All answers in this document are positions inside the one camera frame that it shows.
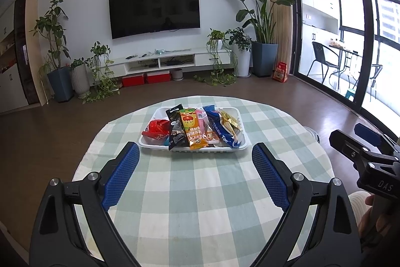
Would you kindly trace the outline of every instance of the curtain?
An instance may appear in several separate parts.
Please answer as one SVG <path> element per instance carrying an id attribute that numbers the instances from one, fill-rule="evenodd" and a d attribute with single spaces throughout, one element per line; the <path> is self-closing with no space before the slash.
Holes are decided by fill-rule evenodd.
<path id="1" fill-rule="evenodd" d="M 287 64 L 289 70 L 292 57 L 293 43 L 293 7 L 275 5 L 273 7 L 273 21 L 276 22 L 273 34 L 274 42 L 278 44 L 277 62 Z"/>

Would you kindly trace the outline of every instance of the green and white checkered tablecloth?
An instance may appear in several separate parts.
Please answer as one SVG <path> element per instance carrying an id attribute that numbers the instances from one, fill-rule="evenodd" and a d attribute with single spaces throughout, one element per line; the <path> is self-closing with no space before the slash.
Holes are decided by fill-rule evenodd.
<path id="1" fill-rule="evenodd" d="M 100 171 L 129 141 L 137 142 L 160 107 L 239 109 L 252 145 L 264 142 L 292 172 L 328 182 L 334 175 L 322 147 L 290 115 L 237 98 L 172 99 L 111 121 L 96 135 L 73 180 Z M 140 149 L 140 161 L 109 215 L 142 266 L 250 266 L 282 215 L 251 161 L 251 150 L 232 153 Z M 92 254 L 101 257 L 85 220 L 77 216 Z M 292 256 L 298 255 L 313 219 L 310 210 Z"/>

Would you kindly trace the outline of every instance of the red bag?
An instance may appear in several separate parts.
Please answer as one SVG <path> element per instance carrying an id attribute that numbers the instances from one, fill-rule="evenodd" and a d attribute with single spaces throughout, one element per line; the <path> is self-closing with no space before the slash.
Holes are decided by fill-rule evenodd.
<path id="1" fill-rule="evenodd" d="M 279 82 L 286 82 L 288 79 L 288 66 L 284 62 L 278 62 L 272 78 Z"/>
<path id="2" fill-rule="evenodd" d="M 141 132 L 143 136 L 147 136 L 154 139 L 165 139 L 170 133 L 170 122 L 169 120 L 156 119 L 149 122 L 148 126 L 144 131 Z"/>

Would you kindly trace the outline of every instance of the white plastic tray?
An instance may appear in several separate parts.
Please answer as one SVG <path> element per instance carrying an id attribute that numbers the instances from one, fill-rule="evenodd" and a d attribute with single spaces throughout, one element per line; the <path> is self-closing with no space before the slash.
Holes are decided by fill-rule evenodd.
<path id="1" fill-rule="evenodd" d="M 171 109 L 171 108 L 159 108 L 155 111 L 153 114 L 153 117 L 151 117 L 151 120 L 154 119 L 166 119 L 168 120 L 167 114 L 165 113 L 166 110 Z M 225 108 L 218 108 L 220 110 L 225 111 L 232 117 L 234 117 L 237 122 L 239 123 L 239 127 L 241 129 L 241 145 L 238 148 L 231 148 L 231 147 L 203 147 L 199 150 L 191 150 L 189 147 L 174 147 L 171 151 L 175 152 L 233 152 L 233 151 L 238 151 L 238 150 L 244 150 L 246 147 L 251 145 L 249 136 L 247 136 L 247 133 L 245 131 L 245 128 L 242 123 L 242 117 L 241 113 L 239 112 L 238 109 L 234 107 L 225 107 Z M 144 148 L 150 148 L 152 150 L 164 150 L 168 151 L 168 146 L 164 146 L 161 144 L 162 141 L 160 140 L 155 140 L 149 137 L 145 137 L 143 135 L 140 136 L 139 139 L 139 145 Z"/>

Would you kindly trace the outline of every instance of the metal bolt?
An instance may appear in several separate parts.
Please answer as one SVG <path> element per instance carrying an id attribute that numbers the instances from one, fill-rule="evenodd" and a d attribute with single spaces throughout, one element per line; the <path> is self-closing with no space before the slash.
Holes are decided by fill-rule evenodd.
<path id="1" fill-rule="evenodd" d="M 58 178 L 54 178 L 50 180 L 50 185 L 51 186 L 56 186 L 59 184 L 59 179 Z"/>
<path id="2" fill-rule="evenodd" d="M 342 184 L 342 181 L 340 179 L 338 179 L 338 178 L 333 178 L 332 183 L 335 186 L 340 186 Z"/>
<path id="3" fill-rule="evenodd" d="M 91 172 L 91 173 L 89 173 L 89 174 L 87 175 L 87 178 L 88 178 L 90 181 L 96 180 L 98 177 L 99 177 L 99 173 L 97 173 L 97 172 Z"/>
<path id="4" fill-rule="evenodd" d="M 294 179 L 295 180 L 297 180 L 297 181 L 302 181 L 302 180 L 304 180 L 304 176 L 301 174 L 301 173 L 295 173 L 294 175 L 293 175 L 293 177 L 294 177 Z"/>

